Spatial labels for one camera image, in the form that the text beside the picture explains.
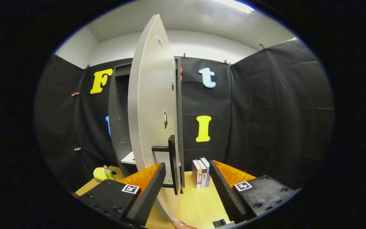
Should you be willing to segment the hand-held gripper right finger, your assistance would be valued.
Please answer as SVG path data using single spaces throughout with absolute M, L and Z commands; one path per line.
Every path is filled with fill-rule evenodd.
M 269 175 L 255 177 L 216 160 L 210 161 L 209 172 L 225 212 L 235 224 L 279 209 L 300 191 Z

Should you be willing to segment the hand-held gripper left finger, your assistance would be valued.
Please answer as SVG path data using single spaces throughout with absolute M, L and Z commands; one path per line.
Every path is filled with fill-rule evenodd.
M 106 179 L 78 199 L 104 217 L 143 227 L 163 186 L 165 163 L 157 163 L 120 181 Z

